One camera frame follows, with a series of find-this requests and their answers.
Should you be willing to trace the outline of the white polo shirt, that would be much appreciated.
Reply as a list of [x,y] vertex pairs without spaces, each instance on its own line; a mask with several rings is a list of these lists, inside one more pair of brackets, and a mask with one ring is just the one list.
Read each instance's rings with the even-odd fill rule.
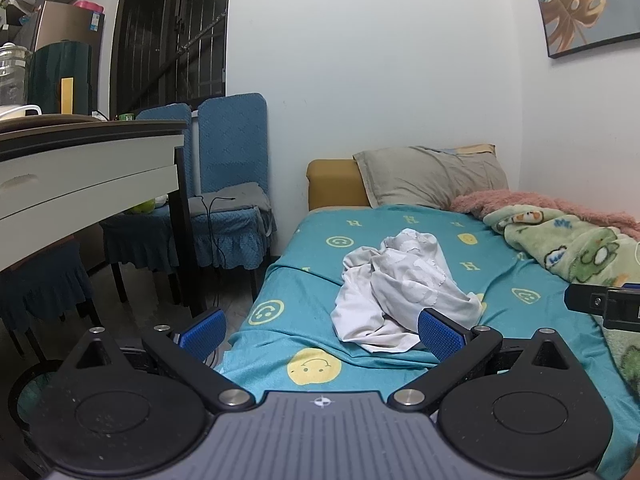
[[465,328],[485,311],[464,292],[431,233],[404,229],[378,248],[362,246],[343,259],[343,284],[331,320],[340,341],[367,352],[404,353],[419,343],[418,319],[433,308]]

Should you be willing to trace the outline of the green cartoon fleece blanket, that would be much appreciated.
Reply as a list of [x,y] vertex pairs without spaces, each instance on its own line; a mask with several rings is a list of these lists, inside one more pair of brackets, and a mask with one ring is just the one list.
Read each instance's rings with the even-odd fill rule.
[[570,284],[620,287],[639,281],[639,242],[616,226],[534,205],[505,206],[483,222]]

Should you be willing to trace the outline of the black desk leg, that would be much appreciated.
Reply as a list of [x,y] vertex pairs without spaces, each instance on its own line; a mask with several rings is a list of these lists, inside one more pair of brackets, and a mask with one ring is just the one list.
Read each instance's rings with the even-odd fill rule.
[[192,318],[206,311],[205,292],[200,281],[201,268],[198,265],[194,246],[192,222],[186,196],[186,174],[184,173],[183,147],[175,148],[175,166],[178,188],[168,195],[171,232],[175,241],[178,266],[175,270],[182,303],[190,309]]

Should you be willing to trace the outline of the teal smiley bed sheet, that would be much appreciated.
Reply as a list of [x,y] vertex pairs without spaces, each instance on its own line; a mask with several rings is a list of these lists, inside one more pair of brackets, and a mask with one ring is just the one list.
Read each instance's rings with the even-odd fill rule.
[[418,206],[313,212],[268,269],[247,320],[217,367],[221,374],[256,398],[267,390],[376,390],[388,396],[435,366],[434,356],[421,348],[369,353],[344,344],[330,318],[344,257],[405,228],[437,238],[458,286],[480,297],[483,322],[503,336],[527,338],[544,326],[560,333],[613,417],[598,473],[623,478],[634,461],[639,402],[616,370],[600,327],[591,316],[564,306],[566,281],[465,214]]

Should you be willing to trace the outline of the pink fluffy blanket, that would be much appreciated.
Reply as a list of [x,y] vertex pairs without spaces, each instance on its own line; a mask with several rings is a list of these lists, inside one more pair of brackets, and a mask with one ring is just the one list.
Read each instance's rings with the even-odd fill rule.
[[574,214],[580,220],[596,226],[610,226],[620,232],[639,240],[639,221],[626,212],[606,212],[572,203],[562,198],[554,198],[535,192],[502,190],[476,191],[454,198],[449,206],[451,211],[472,214],[483,219],[488,214],[506,206],[526,205],[547,209],[556,209],[566,214]]

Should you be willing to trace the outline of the green plush toy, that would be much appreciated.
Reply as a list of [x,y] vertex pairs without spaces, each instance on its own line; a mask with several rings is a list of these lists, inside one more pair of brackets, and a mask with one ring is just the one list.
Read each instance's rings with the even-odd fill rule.
[[153,211],[156,211],[158,208],[162,208],[168,202],[167,195],[157,196],[152,198],[152,200],[146,200],[143,203],[137,204],[136,206],[130,207],[125,210],[126,214],[152,214]]

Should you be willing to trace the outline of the grey cloth on chair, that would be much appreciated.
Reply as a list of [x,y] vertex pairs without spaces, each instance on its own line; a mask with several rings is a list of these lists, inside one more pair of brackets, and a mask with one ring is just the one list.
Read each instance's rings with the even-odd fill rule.
[[188,205],[191,217],[243,209],[271,211],[270,200],[257,182],[245,182],[217,192],[202,193],[191,197]]

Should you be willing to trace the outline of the yellow pillow behind grey pillow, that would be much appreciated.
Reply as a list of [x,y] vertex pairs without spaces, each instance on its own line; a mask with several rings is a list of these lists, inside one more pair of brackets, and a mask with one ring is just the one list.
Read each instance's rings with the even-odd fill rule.
[[473,144],[467,146],[458,146],[457,148],[442,148],[440,150],[442,153],[450,154],[450,155],[477,155],[477,154],[496,154],[496,147],[494,144]]

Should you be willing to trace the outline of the mustard yellow headboard cushion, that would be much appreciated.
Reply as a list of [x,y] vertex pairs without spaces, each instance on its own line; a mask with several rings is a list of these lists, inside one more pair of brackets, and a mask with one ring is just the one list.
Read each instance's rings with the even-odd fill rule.
[[353,159],[315,159],[306,170],[308,208],[369,207],[357,163]]

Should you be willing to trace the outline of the blue covered chair right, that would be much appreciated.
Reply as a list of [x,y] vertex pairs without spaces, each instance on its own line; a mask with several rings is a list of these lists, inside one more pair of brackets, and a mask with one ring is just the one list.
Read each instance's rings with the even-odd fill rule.
[[[257,182],[269,198],[268,112],[261,94],[209,99],[198,107],[198,166],[200,190],[191,197]],[[277,231],[272,207],[218,211],[191,222],[198,264],[244,269],[256,298],[258,269],[270,257]]]

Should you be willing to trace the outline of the white desk with dark top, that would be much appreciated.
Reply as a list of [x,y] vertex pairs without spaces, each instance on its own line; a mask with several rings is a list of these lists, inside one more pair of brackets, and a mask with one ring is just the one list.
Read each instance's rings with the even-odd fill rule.
[[184,122],[39,115],[1,124],[1,266],[178,191]]

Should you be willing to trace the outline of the dark window with bars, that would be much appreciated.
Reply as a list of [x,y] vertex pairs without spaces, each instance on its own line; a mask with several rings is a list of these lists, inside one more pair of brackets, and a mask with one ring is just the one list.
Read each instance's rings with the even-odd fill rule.
[[110,115],[226,94],[229,0],[119,0]]

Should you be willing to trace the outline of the dark green chair cover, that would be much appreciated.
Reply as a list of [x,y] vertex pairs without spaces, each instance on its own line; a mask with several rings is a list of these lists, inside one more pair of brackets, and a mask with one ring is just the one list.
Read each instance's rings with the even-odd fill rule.
[[30,58],[27,102],[43,114],[90,116],[92,51],[88,44],[64,40],[38,49]]

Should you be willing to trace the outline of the cardboard box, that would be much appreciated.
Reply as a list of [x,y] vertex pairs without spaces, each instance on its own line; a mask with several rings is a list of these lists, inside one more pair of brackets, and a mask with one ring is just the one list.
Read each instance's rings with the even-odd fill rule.
[[37,13],[29,49],[38,50],[48,44],[76,41],[88,44],[93,50],[101,47],[104,25],[102,12],[46,1]]

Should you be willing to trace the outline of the leaf painting in black frame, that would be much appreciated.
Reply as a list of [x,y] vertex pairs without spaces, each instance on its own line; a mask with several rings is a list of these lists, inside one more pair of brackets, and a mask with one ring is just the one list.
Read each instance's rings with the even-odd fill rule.
[[639,0],[538,0],[549,58],[639,37]]

